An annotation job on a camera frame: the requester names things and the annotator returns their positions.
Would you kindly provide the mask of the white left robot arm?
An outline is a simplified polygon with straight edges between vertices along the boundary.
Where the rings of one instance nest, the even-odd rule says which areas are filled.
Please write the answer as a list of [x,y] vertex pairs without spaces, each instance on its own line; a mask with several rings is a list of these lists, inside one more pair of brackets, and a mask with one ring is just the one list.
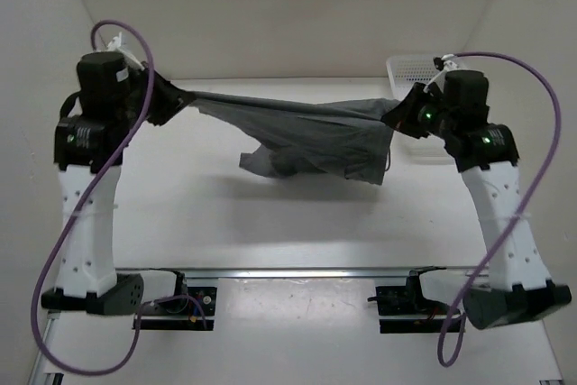
[[63,252],[53,287],[40,295],[41,307],[127,316],[141,304],[157,302],[178,314],[189,301],[183,273],[164,269],[122,273],[114,265],[115,192],[123,141],[142,105],[140,76],[114,51],[84,55],[76,72],[79,91],[62,105],[54,140]]

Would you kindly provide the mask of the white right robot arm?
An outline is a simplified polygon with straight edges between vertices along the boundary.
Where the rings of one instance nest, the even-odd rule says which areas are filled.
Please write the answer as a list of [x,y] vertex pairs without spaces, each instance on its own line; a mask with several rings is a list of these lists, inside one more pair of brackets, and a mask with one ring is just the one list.
[[536,248],[529,222],[519,210],[518,151],[510,129],[489,122],[489,81],[483,73],[457,69],[443,85],[417,82],[382,120],[396,132],[444,142],[468,188],[487,248],[506,237],[490,259],[488,281],[467,289],[462,305],[477,329],[544,318],[569,305],[572,293],[556,284]]

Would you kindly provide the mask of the grey drawstring shorts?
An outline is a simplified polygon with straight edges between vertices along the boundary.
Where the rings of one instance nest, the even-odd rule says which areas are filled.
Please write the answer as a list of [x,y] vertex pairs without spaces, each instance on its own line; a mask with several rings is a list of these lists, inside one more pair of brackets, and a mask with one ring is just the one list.
[[389,168],[393,130],[383,116],[398,100],[384,97],[310,104],[187,91],[200,114],[239,129],[260,146],[239,167],[269,179],[329,174],[380,186]]

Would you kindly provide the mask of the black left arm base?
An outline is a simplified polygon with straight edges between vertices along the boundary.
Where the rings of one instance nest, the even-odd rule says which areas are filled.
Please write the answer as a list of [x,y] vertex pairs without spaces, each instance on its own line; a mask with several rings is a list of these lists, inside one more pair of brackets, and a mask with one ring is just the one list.
[[177,299],[150,301],[142,308],[141,319],[134,316],[133,328],[141,331],[209,332],[215,327],[218,288],[215,284],[189,282],[185,273],[176,272]]

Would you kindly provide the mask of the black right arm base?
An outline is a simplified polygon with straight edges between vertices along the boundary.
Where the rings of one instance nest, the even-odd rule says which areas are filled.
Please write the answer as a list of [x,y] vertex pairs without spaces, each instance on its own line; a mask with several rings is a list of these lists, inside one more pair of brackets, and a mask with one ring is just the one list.
[[376,307],[382,335],[439,334],[466,276],[460,270],[424,267],[377,278],[367,302]]

